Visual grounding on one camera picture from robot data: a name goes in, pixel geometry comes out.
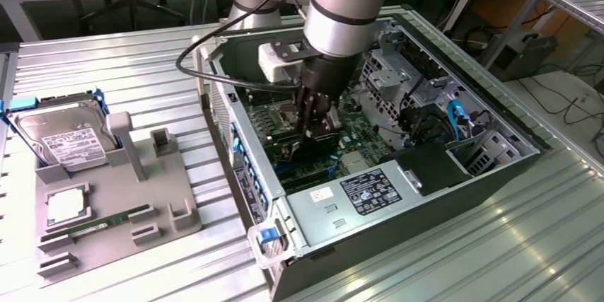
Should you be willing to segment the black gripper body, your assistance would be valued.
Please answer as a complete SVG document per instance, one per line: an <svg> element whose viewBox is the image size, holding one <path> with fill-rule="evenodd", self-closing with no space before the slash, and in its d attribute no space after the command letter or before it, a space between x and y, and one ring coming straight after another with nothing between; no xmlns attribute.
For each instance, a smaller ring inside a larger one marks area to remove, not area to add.
<svg viewBox="0 0 604 302"><path fill-rule="evenodd" d="M339 99L360 65L361 53L349 57L320 55L301 63L301 89L304 94L325 95Z"/></svg>

